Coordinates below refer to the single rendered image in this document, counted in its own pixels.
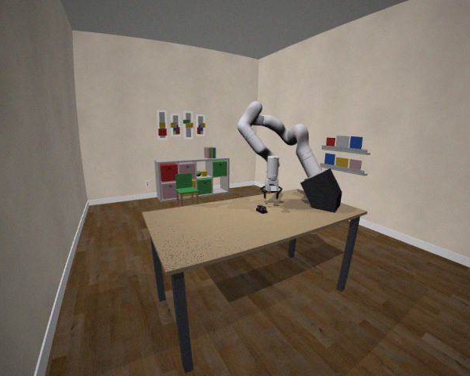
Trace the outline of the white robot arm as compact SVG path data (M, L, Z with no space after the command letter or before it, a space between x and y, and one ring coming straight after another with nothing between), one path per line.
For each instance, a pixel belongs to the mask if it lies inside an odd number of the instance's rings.
M327 170L325 169L322 171L314 157L313 152L309 147L309 132L304 125L297 124L288 131L287 129L284 129L285 127L282 121L271 115L260 115L261 112L262 104L260 102L255 101L251 103L239 120L237 128L253 151L266 160L266 177L270 179L277 178L278 167L280 166L279 157L271 157L275 155L256 135L251 128L252 125L261 125L273 130L289 146L293 146L297 143L296 154L298 155L302 167L308 176L307 179Z

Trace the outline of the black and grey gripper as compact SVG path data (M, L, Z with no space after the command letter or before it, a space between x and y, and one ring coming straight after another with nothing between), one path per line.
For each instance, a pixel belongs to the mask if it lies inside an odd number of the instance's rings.
M261 191L264 193L264 198L266 199L266 192L270 192L270 184L274 184L275 186L277 186L277 196L276 196L276 199L279 197L279 193L282 191L282 188L278 186L278 178L275 178L275 179L270 179L270 178L266 178L266 182L265 182L265 185L263 187L261 187ZM263 189L265 188L265 191L263 191ZM280 189L278 191L278 188Z

